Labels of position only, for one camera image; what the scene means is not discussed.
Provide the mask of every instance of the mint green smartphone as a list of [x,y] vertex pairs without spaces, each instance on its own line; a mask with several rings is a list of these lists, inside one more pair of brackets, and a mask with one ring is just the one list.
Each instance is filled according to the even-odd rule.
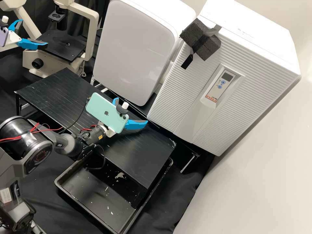
[[116,133],[121,133],[129,120],[129,115],[123,114],[120,116],[116,106],[98,93],[92,94],[86,110]]

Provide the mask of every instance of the white knob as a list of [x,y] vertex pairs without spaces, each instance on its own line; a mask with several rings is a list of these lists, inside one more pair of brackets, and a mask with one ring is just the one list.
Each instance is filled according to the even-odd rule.
[[4,23],[9,22],[9,17],[8,16],[2,16],[2,22],[4,22]]
[[128,109],[129,103],[128,102],[124,102],[123,105],[121,106],[123,109]]

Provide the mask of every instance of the white label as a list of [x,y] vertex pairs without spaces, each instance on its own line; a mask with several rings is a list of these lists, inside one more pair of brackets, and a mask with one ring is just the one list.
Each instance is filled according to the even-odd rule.
[[5,204],[12,201],[12,196],[9,188],[0,190],[0,200]]

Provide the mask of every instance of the black tray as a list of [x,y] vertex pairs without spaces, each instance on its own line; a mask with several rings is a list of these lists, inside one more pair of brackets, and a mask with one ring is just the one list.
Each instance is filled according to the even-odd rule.
[[103,176],[100,178],[99,171],[86,170],[86,165],[98,155],[91,155],[88,158],[76,161],[55,180],[55,185],[69,196],[80,207],[93,216],[106,229],[114,234],[126,234],[151,195],[158,187],[173,161],[167,160],[162,170],[156,177],[151,189],[143,199],[141,206],[137,209],[131,203],[119,195],[112,187],[105,183],[109,173],[110,162],[106,160],[106,167],[103,168]]

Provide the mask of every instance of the control panel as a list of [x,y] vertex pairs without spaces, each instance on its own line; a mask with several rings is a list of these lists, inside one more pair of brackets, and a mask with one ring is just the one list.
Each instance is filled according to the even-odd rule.
[[229,87],[236,75],[228,70],[224,70],[216,80],[212,88],[206,94],[205,98],[213,102],[217,102],[225,90]]

